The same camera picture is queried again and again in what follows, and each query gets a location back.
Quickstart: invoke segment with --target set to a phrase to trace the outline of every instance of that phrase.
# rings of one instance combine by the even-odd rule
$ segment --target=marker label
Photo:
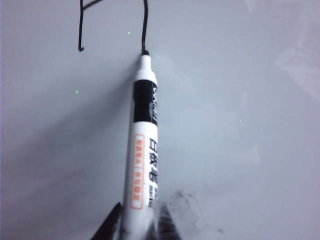
[[[142,209],[144,194],[144,157],[145,136],[136,134],[133,144],[133,168],[130,205],[134,209]]]
[[[133,86],[133,121],[158,125],[157,85],[150,80],[138,80]]]

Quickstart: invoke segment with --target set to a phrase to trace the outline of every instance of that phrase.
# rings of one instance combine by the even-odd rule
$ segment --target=white surface
[[[318,7],[149,1],[159,197],[195,194],[216,239],[320,239]],[[81,53],[79,8],[1,2],[4,240],[88,240],[123,198],[143,2],[86,10]],[[296,47],[307,58],[283,59]]]

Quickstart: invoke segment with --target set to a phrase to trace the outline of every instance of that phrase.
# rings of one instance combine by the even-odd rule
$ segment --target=dark object
[[[158,240],[182,240],[166,204],[163,204],[161,207],[161,214],[158,220],[158,231]]]
[[[91,240],[112,240],[116,231],[117,223],[121,213],[121,204],[118,202],[96,231]]]

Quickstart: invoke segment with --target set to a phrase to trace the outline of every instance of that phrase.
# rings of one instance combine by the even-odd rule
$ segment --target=orange label box
[[[133,147],[131,207],[134,209],[142,209],[144,194],[145,136],[136,134],[134,136]]]

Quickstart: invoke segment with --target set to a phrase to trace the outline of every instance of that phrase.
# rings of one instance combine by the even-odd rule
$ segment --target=marker
[[[120,240],[144,240],[158,193],[157,79],[148,52],[133,80]]]

